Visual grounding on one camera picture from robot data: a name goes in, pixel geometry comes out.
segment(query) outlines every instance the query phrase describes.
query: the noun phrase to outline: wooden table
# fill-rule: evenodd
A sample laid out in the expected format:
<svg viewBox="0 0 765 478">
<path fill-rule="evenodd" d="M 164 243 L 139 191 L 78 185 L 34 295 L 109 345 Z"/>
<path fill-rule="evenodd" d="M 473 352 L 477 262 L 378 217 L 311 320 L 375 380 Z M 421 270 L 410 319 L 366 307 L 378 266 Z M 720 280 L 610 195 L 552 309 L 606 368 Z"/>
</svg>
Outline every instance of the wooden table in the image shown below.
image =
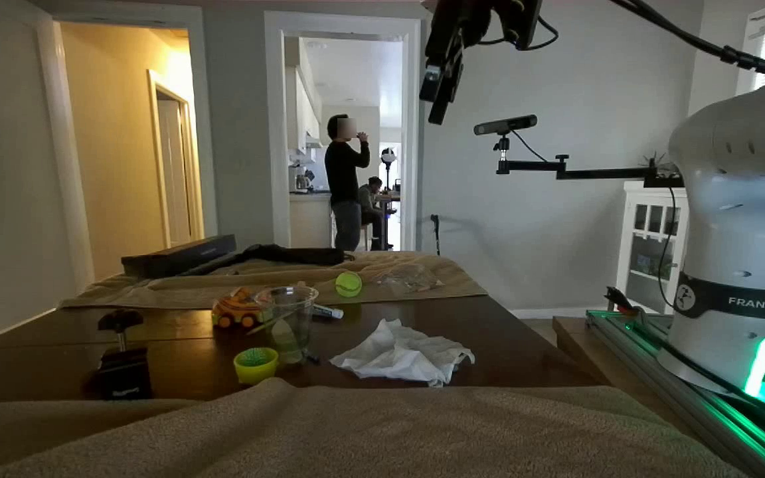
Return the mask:
<svg viewBox="0 0 765 478">
<path fill-rule="evenodd" d="M 85 398 L 85 380 L 116 337 L 99 332 L 107 309 L 55 309 L 0 335 L 0 400 Z M 601 385 L 570 357 L 522 327 L 492 298 L 350 305 L 342 320 L 314 320 L 321 363 L 285 367 L 293 385 L 391 386 L 394 380 L 356 380 L 326 363 L 359 345 L 380 319 L 402 319 L 424 335 L 467 345 L 476 363 L 459 367 L 453 385 L 560 386 Z M 144 313 L 127 332 L 129 345 L 149 347 L 149 372 L 160 398 L 218 398 L 241 385 L 230 357 L 267 335 L 214 332 L 210 313 Z"/>
</svg>

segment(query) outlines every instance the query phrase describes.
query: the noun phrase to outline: man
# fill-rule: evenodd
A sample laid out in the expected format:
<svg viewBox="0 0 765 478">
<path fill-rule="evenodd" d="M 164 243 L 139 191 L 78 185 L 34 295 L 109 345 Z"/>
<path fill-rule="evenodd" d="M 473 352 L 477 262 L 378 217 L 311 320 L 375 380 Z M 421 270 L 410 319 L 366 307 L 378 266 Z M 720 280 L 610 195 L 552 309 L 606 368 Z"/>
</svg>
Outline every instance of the man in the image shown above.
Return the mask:
<svg viewBox="0 0 765 478">
<path fill-rule="evenodd" d="M 331 137 L 326 147 L 326 175 L 329 175 L 329 207 L 334 213 L 334 250 L 356 250 L 362 234 L 362 203 L 359 203 L 359 179 L 356 166 L 371 162 L 371 147 L 366 146 L 363 133 L 350 129 L 350 116 L 329 116 L 326 133 Z M 348 139 L 362 139 L 362 153 L 350 147 Z"/>
<path fill-rule="evenodd" d="M 380 187 L 383 179 L 375 175 L 366 179 L 366 185 L 359 187 L 359 203 L 362 203 L 362 226 L 371 226 L 371 250 L 383 250 L 383 207 L 380 207 Z"/>
</svg>

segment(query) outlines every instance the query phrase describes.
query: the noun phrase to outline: green light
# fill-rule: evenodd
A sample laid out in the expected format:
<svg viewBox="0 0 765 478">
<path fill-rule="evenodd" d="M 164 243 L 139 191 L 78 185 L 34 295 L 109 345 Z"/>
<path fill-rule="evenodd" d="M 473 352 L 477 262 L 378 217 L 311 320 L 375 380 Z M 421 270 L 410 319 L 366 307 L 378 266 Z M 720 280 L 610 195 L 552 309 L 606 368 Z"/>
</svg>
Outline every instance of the green light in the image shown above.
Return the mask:
<svg viewBox="0 0 765 478">
<path fill-rule="evenodd" d="M 759 398 L 761 377 L 765 377 L 765 339 L 758 345 L 758 356 L 755 356 L 751 373 L 747 380 L 744 392 Z"/>
</svg>

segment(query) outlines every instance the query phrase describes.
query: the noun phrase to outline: yellow-green ball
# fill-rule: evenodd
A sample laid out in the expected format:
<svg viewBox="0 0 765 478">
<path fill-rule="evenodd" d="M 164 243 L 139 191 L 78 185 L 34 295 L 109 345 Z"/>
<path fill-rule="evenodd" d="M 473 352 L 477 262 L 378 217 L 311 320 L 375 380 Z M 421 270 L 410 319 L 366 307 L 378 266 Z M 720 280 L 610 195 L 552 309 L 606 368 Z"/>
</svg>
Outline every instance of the yellow-green ball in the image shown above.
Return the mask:
<svg viewBox="0 0 765 478">
<path fill-rule="evenodd" d="M 340 298 L 359 298 L 362 295 L 362 275 L 354 270 L 336 274 L 334 292 Z"/>
</svg>

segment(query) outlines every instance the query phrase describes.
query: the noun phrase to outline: white cloth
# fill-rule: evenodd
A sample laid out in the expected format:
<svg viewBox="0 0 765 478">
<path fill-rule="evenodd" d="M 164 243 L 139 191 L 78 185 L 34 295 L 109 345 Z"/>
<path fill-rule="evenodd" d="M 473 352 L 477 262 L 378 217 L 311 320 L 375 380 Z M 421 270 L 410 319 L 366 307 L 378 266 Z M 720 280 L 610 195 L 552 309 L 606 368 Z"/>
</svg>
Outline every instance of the white cloth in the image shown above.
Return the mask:
<svg viewBox="0 0 765 478">
<path fill-rule="evenodd" d="M 448 385 L 456 363 L 473 349 L 447 337 L 427 337 L 402 320 L 380 320 L 378 329 L 356 347 L 334 356 L 329 363 L 356 377 L 411 380 L 427 385 Z"/>
</svg>

